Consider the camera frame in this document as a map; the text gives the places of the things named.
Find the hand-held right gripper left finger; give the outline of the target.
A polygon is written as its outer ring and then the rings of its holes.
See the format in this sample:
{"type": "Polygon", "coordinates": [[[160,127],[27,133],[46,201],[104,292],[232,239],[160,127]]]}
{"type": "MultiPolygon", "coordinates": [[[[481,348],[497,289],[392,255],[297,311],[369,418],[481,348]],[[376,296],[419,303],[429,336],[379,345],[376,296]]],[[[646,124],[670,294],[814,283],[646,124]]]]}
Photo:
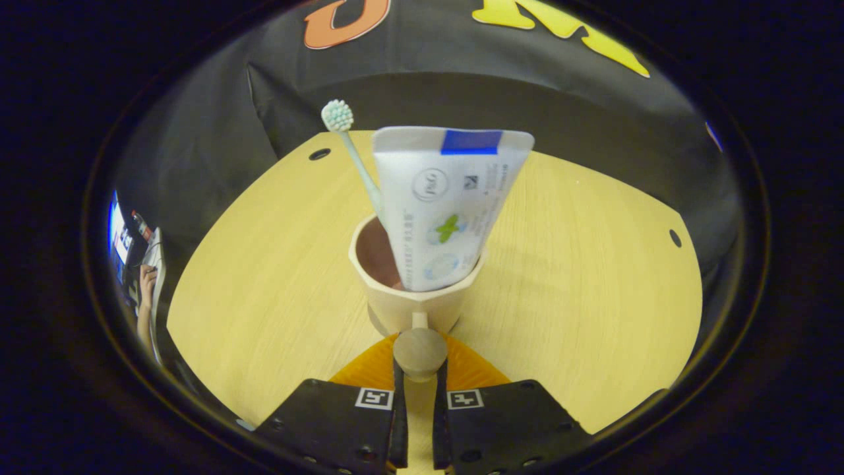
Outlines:
{"type": "Polygon", "coordinates": [[[327,381],[302,381],[255,435],[313,473],[394,474],[406,467],[409,424],[395,340],[392,334],[377,342],[327,381]]]}

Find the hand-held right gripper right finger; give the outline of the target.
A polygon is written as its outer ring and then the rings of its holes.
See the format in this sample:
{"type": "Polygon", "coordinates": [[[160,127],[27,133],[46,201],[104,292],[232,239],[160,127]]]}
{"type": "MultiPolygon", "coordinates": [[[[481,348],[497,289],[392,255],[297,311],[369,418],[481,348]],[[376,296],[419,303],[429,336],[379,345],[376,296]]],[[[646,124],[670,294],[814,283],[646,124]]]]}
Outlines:
{"type": "Polygon", "coordinates": [[[535,379],[511,381],[445,336],[432,426],[434,466],[446,474],[540,474],[570,468],[593,442],[535,379]]]}

